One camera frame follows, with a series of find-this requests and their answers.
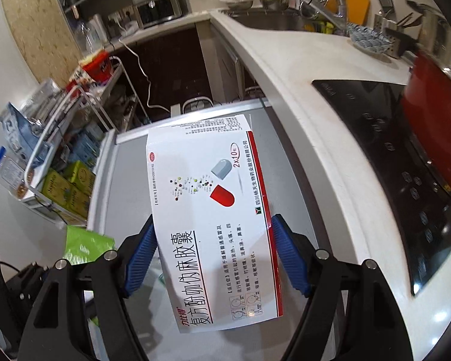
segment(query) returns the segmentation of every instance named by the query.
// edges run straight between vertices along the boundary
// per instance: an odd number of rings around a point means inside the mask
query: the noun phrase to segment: black glass cooktop
[[[451,193],[441,187],[403,113],[404,86],[356,80],[313,85],[352,132],[385,190],[415,295],[451,252]]]

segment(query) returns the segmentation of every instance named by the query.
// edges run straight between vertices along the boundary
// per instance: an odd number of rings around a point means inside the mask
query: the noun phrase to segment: orange cutting board
[[[364,25],[367,20],[367,11],[369,10],[370,0],[346,0],[348,21]],[[336,0],[329,0],[328,8],[337,12]]]

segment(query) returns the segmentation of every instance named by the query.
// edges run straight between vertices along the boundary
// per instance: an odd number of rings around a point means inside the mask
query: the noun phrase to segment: metal screw
[[[104,254],[105,260],[114,260],[117,257],[117,251],[109,250]]]
[[[317,250],[316,257],[321,260],[326,260],[329,258],[329,253],[326,250]]]
[[[374,260],[372,260],[372,259],[367,259],[366,260],[366,267],[368,269],[374,270],[375,268],[378,267],[378,264],[376,262],[374,262]]]
[[[55,263],[55,267],[59,270],[62,270],[65,266],[67,266],[67,261],[65,259],[59,259]]]

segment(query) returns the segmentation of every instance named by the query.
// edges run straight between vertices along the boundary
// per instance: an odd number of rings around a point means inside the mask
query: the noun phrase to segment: blue gripper pad
[[[272,229],[275,248],[292,286],[308,296],[311,286],[307,281],[307,265],[291,238],[289,226],[281,215],[272,217]]]
[[[154,224],[151,223],[127,265],[124,289],[128,295],[131,295],[142,285],[156,248],[157,239]]]

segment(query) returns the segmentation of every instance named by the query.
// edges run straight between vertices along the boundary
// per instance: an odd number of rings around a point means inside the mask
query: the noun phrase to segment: green plastic bag
[[[93,262],[105,251],[115,249],[113,238],[83,228],[67,226],[64,259],[72,265]]]

